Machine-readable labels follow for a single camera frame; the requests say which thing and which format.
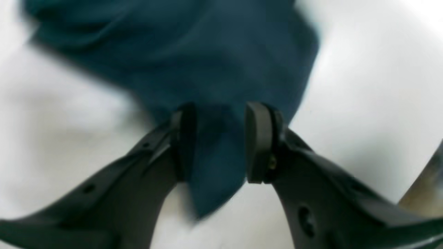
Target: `metal object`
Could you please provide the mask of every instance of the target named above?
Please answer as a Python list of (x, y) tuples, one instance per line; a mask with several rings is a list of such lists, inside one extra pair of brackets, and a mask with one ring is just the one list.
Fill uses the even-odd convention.
[(443, 142), (398, 204), (418, 215), (443, 217)]
[[(409, 214), (315, 154), (277, 110), (249, 103), (247, 175), (271, 183), (297, 249), (433, 249), (443, 220)], [(196, 113), (181, 107), (126, 156), (48, 208), (0, 221), (0, 239), (24, 249), (147, 249), (164, 199), (189, 176)]]

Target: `hole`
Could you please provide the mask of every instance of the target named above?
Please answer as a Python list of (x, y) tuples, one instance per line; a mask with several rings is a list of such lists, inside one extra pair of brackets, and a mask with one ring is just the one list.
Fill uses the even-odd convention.
[(277, 158), (274, 155), (271, 155), (271, 158), (269, 159), (268, 168), (271, 170), (275, 170), (277, 168)]
[(84, 193), (84, 194), (89, 194), (89, 193), (91, 193), (92, 191), (94, 191), (94, 189), (95, 189), (95, 185), (94, 185), (94, 184), (88, 185), (88, 186), (85, 187), (85, 189), (83, 190), (83, 193)]
[(315, 235), (315, 221), (314, 216), (306, 207), (302, 207), (299, 210), (299, 222), (300, 226), (303, 229), (303, 232), (308, 237), (314, 237)]

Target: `dark green towel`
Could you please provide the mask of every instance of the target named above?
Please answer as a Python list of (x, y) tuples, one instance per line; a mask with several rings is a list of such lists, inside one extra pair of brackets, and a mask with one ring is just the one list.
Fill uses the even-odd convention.
[(243, 111), (294, 116), (318, 49), (289, 0), (25, 0), (36, 39), (131, 90), (158, 122), (198, 108), (188, 176), (196, 211), (219, 208), (245, 178)]

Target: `clamp jaw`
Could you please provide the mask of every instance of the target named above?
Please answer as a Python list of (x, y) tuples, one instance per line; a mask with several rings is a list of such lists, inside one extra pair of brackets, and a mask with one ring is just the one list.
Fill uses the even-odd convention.
[(317, 155), (272, 107), (246, 108), (248, 181), (270, 183), (297, 249), (433, 249), (443, 219), (427, 220), (393, 205)]
[[(247, 177), (274, 186), (297, 249), (433, 249), (443, 220), (388, 203), (287, 128), (279, 112), (246, 108)], [(24, 249), (148, 249), (164, 199), (193, 162), (196, 110), (184, 105), (127, 155), (31, 216), (0, 221)]]

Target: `teal cloth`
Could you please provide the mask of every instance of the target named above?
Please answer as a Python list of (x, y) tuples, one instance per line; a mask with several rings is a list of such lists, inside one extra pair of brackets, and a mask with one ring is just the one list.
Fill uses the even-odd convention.
[(245, 179), (243, 111), (262, 101), (291, 120), (318, 39), (289, 0), (25, 0), (35, 39), (132, 91), (162, 122), (198, 109), (187, 176), (198, 216)]

